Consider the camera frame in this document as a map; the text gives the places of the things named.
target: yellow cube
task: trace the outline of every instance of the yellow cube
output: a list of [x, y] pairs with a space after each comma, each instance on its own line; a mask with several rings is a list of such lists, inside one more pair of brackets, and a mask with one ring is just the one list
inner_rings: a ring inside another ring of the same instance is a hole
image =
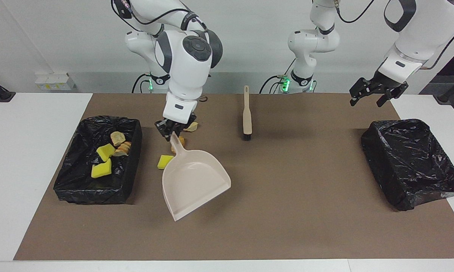
[[93, 165], [91, 171], [91, 177], [97, 179], [111, 175], [111, 159], [107, 159], [105, 163], [100, 165]]
[[166, 165], [168, 165], [168, 163], [173, 160], [173, 158], [175, 158], [175, 156], [170, 156], [170, 155], [162, 155], [160, 157], [160, 161], [158, 162], [158, 169], [160, 170], [164, 170]]
[[112, 144], [107, 144], [96, 149], [96, 152], [101, 157], [101, 160], [103, 160], [103, 162], [106, 162], [109, 158], [111, 158], [115, 151], [116, 149]]

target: beige dustpan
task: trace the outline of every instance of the beige dustpan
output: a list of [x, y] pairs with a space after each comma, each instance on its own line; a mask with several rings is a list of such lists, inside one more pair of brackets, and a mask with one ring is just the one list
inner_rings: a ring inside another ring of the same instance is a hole
[[185, 150], [175, 133], [171, 144], [177, 155], [163, 172], [163, 197], [175, 221], [230, 188], [230, 177], [211, 154]]

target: white robotic arm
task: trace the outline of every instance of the white robotic arm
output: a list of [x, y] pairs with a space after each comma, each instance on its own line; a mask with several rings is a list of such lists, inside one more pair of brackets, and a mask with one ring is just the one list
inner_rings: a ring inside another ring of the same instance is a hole
[[311, 81], [317, 61], [311, 53], [327, 53], [336, 50], [339, 34], [334, 29], [336, 9], [333, 0], [314, 0], [310, 13], [316, 29], [299, 30], [289, 36], [289, 49], [294, 52], [296, 61], [289, 75], [291, 88], [304, 91]]
[[[126, 35], [128, 48], [150, 67], [153, 88], [168, 88], [160, 133], [170, 140], [196, 118], [193, 111], [210, 69], [223, 53], [218, 36], [179, 0], [114, 0], [140, 31]], [[164, 24], [179, 31], [164, 31]]]
[[391, 98], [399, 98], [408, 88], [406, 80], [454, 37], [454, 0], [399, 2], [403, 7], [401, 19], [393, 23], [385, 17], [386, 23], [400, 33], [399, 38], [373, 79], [361, 78], [349, 90], [352, 106], [373, 93], [383, 94], [377, 102], [379, 107]]

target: brown table mat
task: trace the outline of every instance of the brown table mat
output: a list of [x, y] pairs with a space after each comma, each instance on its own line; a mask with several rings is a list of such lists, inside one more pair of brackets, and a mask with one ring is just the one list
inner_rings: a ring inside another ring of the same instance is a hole
[[242, 95], [208, 95], [187, 149], [212, 153], [232, 188], [178, 222], [156, 169], [169, 144], [154, 129], [164, 95], [94, 94], [84, 117], [136, 118], [143, 149], [128, 205], [81, 206], [47, 189], [15, 260], [271, 260], [454, 258], [446, 200], [395, 212], [377, 186], [360, 137], [399, 119], [378, 97], [251, 95], [253, 136], [241, 140]]

